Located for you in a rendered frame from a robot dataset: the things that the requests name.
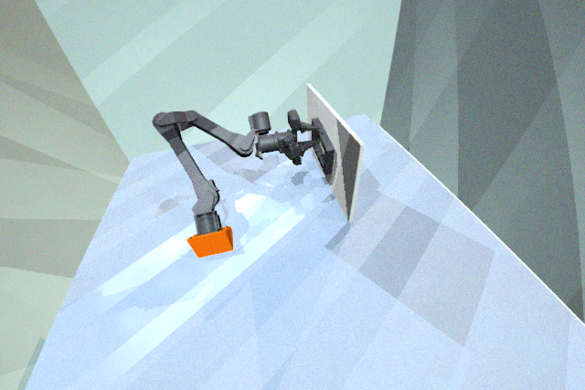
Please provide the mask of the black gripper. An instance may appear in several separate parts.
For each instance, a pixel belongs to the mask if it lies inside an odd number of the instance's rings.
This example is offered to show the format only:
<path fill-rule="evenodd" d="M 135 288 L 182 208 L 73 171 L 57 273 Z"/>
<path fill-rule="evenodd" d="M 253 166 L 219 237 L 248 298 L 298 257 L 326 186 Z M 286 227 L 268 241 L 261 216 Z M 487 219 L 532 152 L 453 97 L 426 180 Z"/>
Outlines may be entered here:
<path fill-rule="evenodd" d="M 279 141 L 287 136 L 293 136 L 295 142 L 297 142 L 300 145 L 300 156 L 303 157 L 304 153 L 310 149 L 311 147 L 315 146 L 316 144 L 319 143 L 319 141 L 314 140 L 314 141 L 303 141 L 303 142 L 298 142 L 297 141 L 297 131 L 300 131 L 301 134 L 303 134 L 304 132 L 308 132 L 308 131 L 313 131 L 313 130 L 318 130 L 320 129 L 319 126 L 317 125 L 313 125 L 310 123 L 306 123 L 304 121 L 300 121 L 300 116 L 298 114 L 298 112 L 296 111 L 296 109 L 294 110 L 289 110 L 287 112 L 288 115 L 288 122 L 289 125 L 291 127 L 292 130 L 287 129 L 287 132 L 278 132 L 276 131 L 275 133 L 273 133 L 273 139 L 274 139 L 274 143 L 275 143 L 275 151 L 279 151 L 282 149 L 282 145 L 279 144 Z M 280 152 L 280 151 L 279 151 Z M 292 160 L 292 163 L 295 165 L 300 165 L 302 164 L 302 158 L 296 158 Z"/>

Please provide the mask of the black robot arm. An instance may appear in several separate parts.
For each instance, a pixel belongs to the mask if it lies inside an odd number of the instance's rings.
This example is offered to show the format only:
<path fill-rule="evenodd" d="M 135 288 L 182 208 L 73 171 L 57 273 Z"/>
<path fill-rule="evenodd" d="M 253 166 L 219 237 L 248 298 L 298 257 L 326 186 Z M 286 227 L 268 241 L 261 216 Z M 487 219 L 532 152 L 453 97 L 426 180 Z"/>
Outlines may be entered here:
<path fill-rule="evenodd" d="M 216 233 L 222 228 L 220 217 L 217 210 L 215 210 L 215 205 L 220 199 L 220 190 L 217 189 L 212 179 L 207 180 L 204 177 L 186 148 L 180 132 L 195 126 L 206 134 L 224 142 L 234 153 L 244 158 L 252 154 L 253 142 L 255 134 L 257 134 L 258 142 L 255 143 L 255 156 L 262 160 L 263 153 L 275 152 L 273 135 L 268 134 L 271 130 L 269 114 L 267 111 L 261 111 L 249 116 L 248 120 L 250 131 L 246 135 L 242 135 L 220 127 L 195 111 L 158 112 L 152 119 L 153 126 L 170 144 L 193 183 L 198 199 L 191 208 L 194 213 L 196 237 Z M 282 145 L 282 149 L 279 150 L 280 153 L 284 153 L 290 160 L 300 157 L 300 145 L 294 141 L 293 136 L 282 138 L 279 144 Z"/>

